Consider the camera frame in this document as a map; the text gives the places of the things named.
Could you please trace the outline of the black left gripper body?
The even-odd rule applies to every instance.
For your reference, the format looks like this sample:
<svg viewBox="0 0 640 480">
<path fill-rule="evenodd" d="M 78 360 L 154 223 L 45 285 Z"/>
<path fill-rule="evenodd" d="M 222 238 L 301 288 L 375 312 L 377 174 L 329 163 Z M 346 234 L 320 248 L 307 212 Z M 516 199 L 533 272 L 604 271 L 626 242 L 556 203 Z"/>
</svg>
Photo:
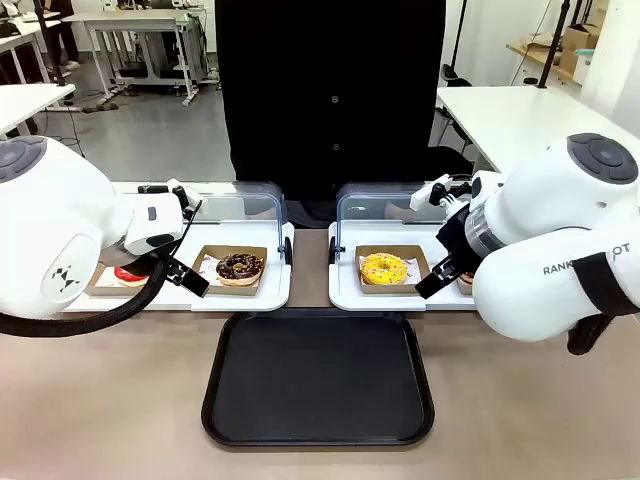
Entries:
<svg viewBox="0 0 640 480">
<path fill-rule="evenodd" d="M 134 255 L 125 250 L 122 244 L 115 244 L 102 251 L 102 264 L 123 268 L 136 276 L 159 280 L 166 274 L 166 264 L 172 250 L 173 243 L 170 242 L 142 255 Z"/>
</svg>

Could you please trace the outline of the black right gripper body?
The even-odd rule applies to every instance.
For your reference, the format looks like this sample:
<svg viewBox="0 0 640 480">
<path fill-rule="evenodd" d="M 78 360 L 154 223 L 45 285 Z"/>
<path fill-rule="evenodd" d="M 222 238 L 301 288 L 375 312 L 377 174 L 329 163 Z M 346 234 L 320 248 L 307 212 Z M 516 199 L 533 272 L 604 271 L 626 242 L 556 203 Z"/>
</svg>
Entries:
<svg viewBox="0 0 640 480">
<path fill-rule="evenodd" d="M 465 234 L 465 222 L 469 208 L 462 207 L 454 213 L 436 234 L 437 240 L 446 249 L 447 256 L 435 269 L 441 273 L 474 273 L 482 258 L 473 250 Z"/>
</svg>

